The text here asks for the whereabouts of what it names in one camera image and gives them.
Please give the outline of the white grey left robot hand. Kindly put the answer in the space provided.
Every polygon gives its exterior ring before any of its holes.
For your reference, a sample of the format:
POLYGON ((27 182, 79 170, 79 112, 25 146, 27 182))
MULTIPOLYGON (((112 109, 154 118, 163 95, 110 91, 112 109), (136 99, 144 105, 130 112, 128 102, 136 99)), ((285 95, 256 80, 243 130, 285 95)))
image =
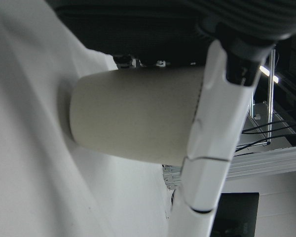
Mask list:
POLYGON ((186 0, 214 38, 168 236, 208 237, 251 97, 276 42, 296 34, 296 0, 186 0))

